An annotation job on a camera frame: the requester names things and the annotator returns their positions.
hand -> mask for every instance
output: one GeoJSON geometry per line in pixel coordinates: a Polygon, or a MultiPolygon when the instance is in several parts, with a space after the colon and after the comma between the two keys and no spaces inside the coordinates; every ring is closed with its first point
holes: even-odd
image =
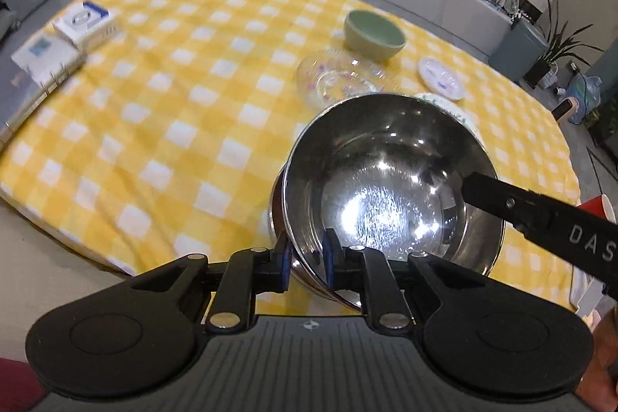
{"type": "Polygon", "coordinates": [[[576,394],[597,412],[614,412],[618,408],[618,393],[616,382],[608,374],[608,367],[618,358],[613,310],[596,326],[592,336],[594,353],[576,394]]]}

glass plate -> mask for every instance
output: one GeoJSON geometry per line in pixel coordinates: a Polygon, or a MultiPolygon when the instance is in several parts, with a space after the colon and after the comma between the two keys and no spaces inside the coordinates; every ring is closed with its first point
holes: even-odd
{"type": "Polygon", "coordinates": [[[303,99],[318,110],[345,98],[380,92],[388,82],[385,70],[378,64],[337,50],[304,58],[296,78],[303,99]]]}

red cup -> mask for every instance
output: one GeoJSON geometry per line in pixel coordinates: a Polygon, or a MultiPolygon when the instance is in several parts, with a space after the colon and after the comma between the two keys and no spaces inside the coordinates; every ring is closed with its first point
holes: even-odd
{"type": "Polygon", "coordinates": [[[578,206],[579,209],[588,212],[589,214],[596,215],[597,217],[601,217],[602,219],[607,219],[613,224],[616,223],[616,215],[614,214],[614,209],[612,208],[612,204],[610,202],[609,197],[605,194],[597,196],[590,201],[586,201],[578,206]]]}

stainless steel bowl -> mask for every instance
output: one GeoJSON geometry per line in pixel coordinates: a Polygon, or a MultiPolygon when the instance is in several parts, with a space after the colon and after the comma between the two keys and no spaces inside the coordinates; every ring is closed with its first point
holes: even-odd
{"type": "MultiPolygon", "coordinates": [[[[285,167],[285,229],[307,272],[327,288],[321,239],[378,248],[389,259],[425,251],[489,274],[504,222],[467,205],[473,171],[497,177],[467,128],[431,103],[377,93],[339,102],[305,129],[285,167]]],[[[357,307],[358,296],[335,294],[357,307]]]]}
{"type": "MultiPolygon", "coordinates": [[[[277,243],[277,238],[281,232],[285,232],[285,221],[283,218],[283,168],[277,175],[277,180],[274,181],[273,189],[271,190],[270,200],[268,203],[268,224],[273,246],[277,243]]],[[[332,300],[333,294],[323,285],[317,282],[310,272],[305,269],[298,257],[298,252],[292,252],[292,273],[298,281],[305,285],[316,295],[332,300]]]]}

bowl rim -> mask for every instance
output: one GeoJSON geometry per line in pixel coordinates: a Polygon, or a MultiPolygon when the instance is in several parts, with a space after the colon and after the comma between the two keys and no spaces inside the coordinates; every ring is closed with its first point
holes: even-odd
{"type": "Polygon", "coordinates": [[[380,15],[379,13],[376,12],[372,12],[370,10],[351,10],[351,12],[349,12],[347,15],[345,15],[345,20],[344,20],[344,28],[345,26],[348,25],[351,29],[354,30],[354,32],[356,32],[359,36],[361,36],[362,38],[366,39],[367,41],[372,42],[373,44],[376,44],[378,46],[384,47],[384,48],[388,48],[388,49],[401,49],[403,48],[406,43],[408,42],[406,39],[406,35],[404,34],[403,30],[401,30],[399,27],[397,27],[397,25],[395,23],[393,23],[392,21],[390,21],[388,18],[386,18],[385,16],[380,15]],[[350,15],[352,15],[352,13],[369,13],[370,15],[376,16],[377,18],[381,18],[382,20],[384,20],[385,22],[387,22],[388,24],[392,25],[393,27],[395,27],[397,29],[397,31],[399,32],[399,35],[401,36],[401,39],[403,40],[402,43],[400,44],[389,44],[387,42],[383,42],[383,41],[378,41],[377,39],[375,39],[371,34],[368,34],[367,32],[361,30],[350,18],[350,15]]]}
{"type": "MultiPolygon", "coordinates": [[[[268,232],[271,237],[271,241],[273,242],[273,246],[277,243],[277,230],[274,223],[274,208],[276,204],[277,195],[279,196],[279,204],[281,206],[281,213],[283,214],[283,174],[285,170],[285,165],[281,167],[279,173],[277,173],[277,178],[274,180],[273,187],[271,189],[270,197],[268,199],[268,232]],[[280,190],[277,192],[277,186],[279,186],[280,181],[280,190]]],[[[287,234],[287,230],[285,229],[285,217],[284,217],[284,231],[287,234]]],[[[294,262],[297,260],[297,255],[299,253],[296,249],[292,251],[292,274],[296,276],[296,279],[305,287],[308,288],[312,293],[319,295],[324,299],[328,299],[330,301],[334,300],[333,293],[328,289],[324,288],[315,278],[315,275],[302,264],[302,261],[299,261],[299,264],[294,266],[294,262]],[[302,273],[299,272],[299,268],[302,269],[307,276],[309,276],[313,281],[315,281],[316,285],[309,283],[305,278],[302,277],[302,273]]],[[[347,307],[350,309],[354,309],[360,312],[360,308],[352,303],[345,303],[347,307]]]]}
{"type": "MultiPolygon", "coordinates": [[[[443,109],[440,109],[440,107],[438,107],[438,106],[436,106],[433,103],[430,103],[428,101],[421,100],[420,98],[416,98],[416,97],[414,97],[412,95],[405,95],[403,93],[392,93],[392,92],[366,93],[364,95],[357,95],[357,96],[354,96],[354,97],[346,98],[345,100],[341,100],[340,102],[333,103],[332,105],[330,105],[326,109],[324,109],[322,112],[320,112],[316,117],[314,117],[313,120],[311,120],[308,123],[308,125],[305,126],[305,128],[303,129],[303,131],[301,132],[299,137],[294,142],[294,146],[292,147],[292,150],[290,151],[290,154],[287,157],[287,161],[285,162],[285,165],[282,168],[282,171],[283,171],[283,181],[282,181],[282,184],[281,184],[281,206],[282,206],[282,209],[283,209],[283,221],[284,221],[284,225],[285,225],[285,233],[287,234],[288,239],[292,243],[293,248],[296,250],[298,258],[301,261],[302,267],[313,278],[315,278],[316,281],[321,286],[323,286],[327,291],[329,291],[333,295],[333,299],[334,300],[336,300],[337,302],[339,302],[341,304],[344,304],[344,306],[346,306],[346,307],[352,307],[352,309],[356,309],[356,310],[358,310],[358,307],[352,306],[351,303],[347,299],[341,297],[341,295],[339,295],[335,290],[331,290],[331,288],[328,286],[328,284],[322,278],[320,278],[320,276],[317,275],[313,271],[313,269],[311,269],[309,264],[307,263],[307,260],[305,259],[304,255],[301,252],[301,247],[300,247],[300,245],[298,245],[297,239],[296,239],[296,237],[294,236],[294,233],[292,233],[292,230],[291,230],[291,225],[290,225],[288,214],[287,214],[288,200],[285,197],[285,193],[287,192],[286,189],[287,189],[288,175],[289,175],[289,171],[290,171],[290,162],[292,161],[292,157],[294,156],[294,153],[296,152],[296,149],[298,148],[299,144],[301,143],[302,138],[304,137],[305,133],[309,130],[309,128],[311,128],[311,126],[313,126],[314,123],[316,123],[318,120],[320,120],[323,116],[325,116],[325,114],[327,114],[330,110],[334,109],[335,107],[338,107],[339,105],[341,105],[343,103],[350,102],[351,100],[358,100],[358,99],[361,99],[363,97],[367,97],[367,96],[371,96],[371,95],[394,95],[394,96],[397,96],[397,97],[408,98],[408,99],[413,100],[415,102],[422,103],[423,105],[428,105],[430,107],[433,107],[440,114],[445,115],[446,117],[448,117],[452,121],[455,121],[458,125],[463,126],[470,133],[472,138],[474,138],[474,140],[477,142],[477,144],[480,146],[480,148],[483,150],[483,152],[487,156],[487,159],[489,160],[489,165],[491,166],[491,169],[494,172],[495,178],[497,180],[500,180],[500,176],[498,175],[498,172],[496,170],[496,166],[494,165],[494,162],[492,161],[491,156],[489,155],[489,152],[487,151],[485,146],[483,144],[481,144],[481,142],[479,142],[478,139],[472,134],[472,132],[468,128],[466,128],[466,126],[464,126],[461,123],[459,123],[451,114],[448,114],[443,109]]],[[[494,266],[496,265],[498,257],[500,256],[500,253],[502,252],[505,233],[506,233],[506,222],[503,220],[502,224],[501,224],[500,243],[497,246],[496,256],[494,257],[494,259],[491,262],[491,264],[489,265],[489,267],[486,267],[486,269],[485,269],[485,271],[483,273],[483,276],[488,277],[489,274],[491,273],[491,271],[494,269],[494,266]]]]}

